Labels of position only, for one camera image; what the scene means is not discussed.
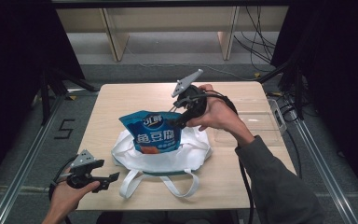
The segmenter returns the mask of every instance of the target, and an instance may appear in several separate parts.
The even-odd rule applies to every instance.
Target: blue snack package
[[[138,111],[119,118],[132,134],[135,149],[144,154],[157,154],[179,148],[182,129],[170,125],[170,119],[181,114],[175,112]]]

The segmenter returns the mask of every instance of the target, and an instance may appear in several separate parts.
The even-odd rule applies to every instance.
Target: hand
[[[61,223],[70,212],[77,208],[79,201],[84,195],[97,189],[98,186],[100,186],[99,181],[89,183],[82,189],[73,189],[66,183],[66,181],[59,183],[54,190],[50,208],[43,223]]]
[[[213,91],[213,86],[210,84],[199,86],[199,88],[206,92]],[[208,127],[223,129],[231,133],[242,147],[255,140],[238,115],[222,99],[216,97],[208,97],[205,113],[198,118],[189,120],[186,126],[200,126],[200,131],[204,131]]]

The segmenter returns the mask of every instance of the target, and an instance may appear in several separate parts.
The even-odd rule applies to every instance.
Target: white tote bag
[[[133,136],[126,130],[112,149],[115,164],[130,170],[120,187],[120,196],[130,198],[143,179],[159,176],[173,195],[190,197],[199,187],[199,178],[192,172],[198,170],[212,152],[206,132],[199,132],[198,127],[184,128],[179,148],[160,154],[143,154],[136,150]],[[179,192],[170,175],[191,175],[190,189],[186,193]]]

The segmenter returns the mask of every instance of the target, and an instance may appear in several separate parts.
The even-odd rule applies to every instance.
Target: person's left hand
[[[65,217],[77,208],[79,201],[94,189],[100,186],[99,181],[89,183],[82,189],[73,189],[66,181],[59,183],[54,190],[50,208],[43,223],[61,223]]]

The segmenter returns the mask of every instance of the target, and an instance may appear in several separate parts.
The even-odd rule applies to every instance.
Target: black backdrop
[[[312,7],[291,7],[272,64],[284,63]],[[301,64],[318,111],[358,177],[358,1],[333,5],[318,45]]]
[[[0,164],[13,147],[44,68],[84,78],[56,11],[13,3],[0,1]]]

